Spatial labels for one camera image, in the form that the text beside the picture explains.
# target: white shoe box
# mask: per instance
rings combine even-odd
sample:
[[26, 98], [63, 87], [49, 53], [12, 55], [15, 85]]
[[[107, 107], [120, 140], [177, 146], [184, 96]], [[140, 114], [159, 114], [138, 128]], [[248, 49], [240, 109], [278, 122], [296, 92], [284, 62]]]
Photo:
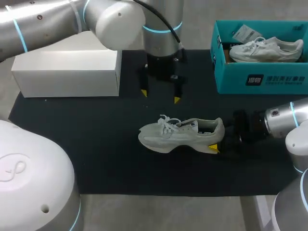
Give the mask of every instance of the white shoe box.
[[12, 73], [26, 98], [119, 96], [121, 61], [83, 32], [16, 56]]

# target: shoe sole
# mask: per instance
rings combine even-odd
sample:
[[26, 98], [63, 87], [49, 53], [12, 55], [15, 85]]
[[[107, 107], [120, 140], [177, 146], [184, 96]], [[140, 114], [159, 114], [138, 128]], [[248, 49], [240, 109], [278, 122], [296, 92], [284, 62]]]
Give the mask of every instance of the shoe sole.
[[[157, 153], [164, 153], [164, 154], [167, 154], [167, 153], [170, 153], [173, 149], [179, 147], [179, 146], [173, 146], [173, 147], [170, 147], [170, 148], [154, 148], [154, 147], [151, 147], [149, 145], [146, 145], [142, 142], [140, 142], [144, 147], [154, 151], [154, 152], [157, 152]], [[201, 152], [201, 153], [208, 153], [208, 154], [217, 154], [217, 152], [215, 152], [213, 149], [209, 148], [207, 145], [198, 145], [198, 144], [195, 144], [195, 145], [189, 145], [191, 148], [195, 149], [197, 152]]]
[[243, 61], [239, 59], [232, 58], [237, 63], [295, 63], [298, 59], [285, 59], [283, 61], [271, 61], [267, 60], [266, 62], [252, 62], [252, 61]]

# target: teal shoe box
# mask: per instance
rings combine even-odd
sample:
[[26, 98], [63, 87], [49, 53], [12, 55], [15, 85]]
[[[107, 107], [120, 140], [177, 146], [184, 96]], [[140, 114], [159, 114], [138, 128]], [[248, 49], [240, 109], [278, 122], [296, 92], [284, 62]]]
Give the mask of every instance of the teal shoe box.
[[[233, 63], [229, 49], [240, 44], [234, 34], [246, 25], [265, 39], [304, 41], [297, 63]], [[308, 94], [308, 22], [300, 21], [216, 21], [211, 57], [220, 94]]]

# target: black mat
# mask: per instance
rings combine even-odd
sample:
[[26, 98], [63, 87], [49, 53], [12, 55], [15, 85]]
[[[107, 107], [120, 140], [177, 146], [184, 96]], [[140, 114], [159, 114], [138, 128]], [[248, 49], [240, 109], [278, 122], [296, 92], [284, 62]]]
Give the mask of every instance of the black mat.
[[277, 194], [295, 177], [284, 140], [262, 141], [246, 157], [229, 160], [181, 147], [170, 154], [147, 150], [138, 130], [160, 114], [229, 119], [304, 96], [219, 95], [209, 51], [188, 51], [189, 78], [183, 98], [173, 104], [173, 85], [150, 79], [150, 96], [139, 89], [136, 70], [142, 51], [124, 51], [118, 98], [25, 99], [21, 94], [10, 120], [58, 143], [71, 158], [81, 193], [172, 196]]

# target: white sneaker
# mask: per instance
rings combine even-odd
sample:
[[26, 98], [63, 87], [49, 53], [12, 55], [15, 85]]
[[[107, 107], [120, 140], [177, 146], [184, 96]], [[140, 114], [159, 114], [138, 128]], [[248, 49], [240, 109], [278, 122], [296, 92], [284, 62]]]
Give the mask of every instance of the white sneaker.
[[303, 51], [304, 42], [283, 42], [276, 37], [268, 40], [258, 37], [255, 41], [231, 48], [230, 57], [238, 63], [271, 63], [271, 62], [296, 62]]
[[155, 124], [149, 124], [140, 129], [140, 142], [155, 152], [169, 153], [181, 145], [210, 154], [217, 154], [217, 150], [209, 147], [222, 141], [225, 127], [221, 118], [216, 120], [189, 119], [181, 122], [179, 119], [165, 115]]

